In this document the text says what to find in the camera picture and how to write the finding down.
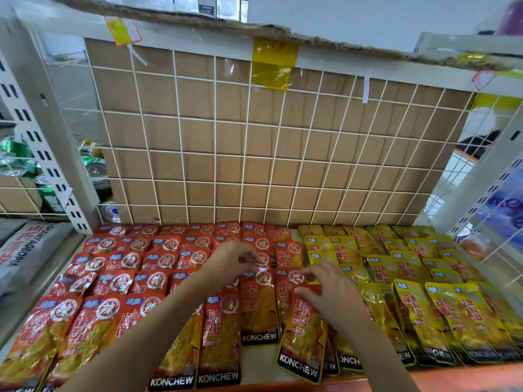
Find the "hand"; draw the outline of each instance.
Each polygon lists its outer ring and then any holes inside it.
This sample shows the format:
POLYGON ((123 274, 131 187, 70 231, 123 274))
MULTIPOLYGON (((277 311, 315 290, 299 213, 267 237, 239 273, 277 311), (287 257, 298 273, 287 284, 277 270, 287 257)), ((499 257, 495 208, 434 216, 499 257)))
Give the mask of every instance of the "hand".
POLYGON ((232 283, 244 272, 258 272, 258 253, 248 244, 238 241, 228 241, 220 245, 197 272, 205 280, 205 288, 209 292, 219 290, 232 283))
POLYGON ((336 330, 346 329, 356 322, 370 323, 358 289, 340 267, 321 261, 301 273, 315 276, 322 284, 322 294, 318 296, 306 287, 297 287, 294 292, 309 301, 336 330))

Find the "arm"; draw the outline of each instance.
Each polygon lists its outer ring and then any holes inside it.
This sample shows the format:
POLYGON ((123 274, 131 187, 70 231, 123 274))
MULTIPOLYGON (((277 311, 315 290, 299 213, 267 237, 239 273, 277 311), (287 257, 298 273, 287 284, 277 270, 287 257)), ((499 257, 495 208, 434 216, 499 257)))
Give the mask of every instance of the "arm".
POLYGON ((209 292, 247 271, 257 272, 257 253, 247 243, 226 242, 201 270, 110 347, 68 380, 60 392, 143 392, 166 352, 209 292))
POLYGON ((302 273, 317 277, 322 295, 306 287, 298 287, 294 292, 319 310, 352 346, 373 392, 419 392, 389 338, 371 322, 358 289, 342 270, 324 261, 302 273))

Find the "forearm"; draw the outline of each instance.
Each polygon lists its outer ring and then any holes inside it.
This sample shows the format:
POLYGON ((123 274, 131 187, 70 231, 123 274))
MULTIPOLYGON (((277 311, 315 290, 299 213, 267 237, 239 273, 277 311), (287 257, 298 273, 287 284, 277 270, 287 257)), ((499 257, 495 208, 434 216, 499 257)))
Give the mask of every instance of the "forearm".
POLYGON ((194 310, 206 298, 196 274, 66 382, 60 392, 143 392, 194 310))
POLYGON ((419 392, 385 333, 369 319, 338 331, 352 346, 373 392, 419 392))

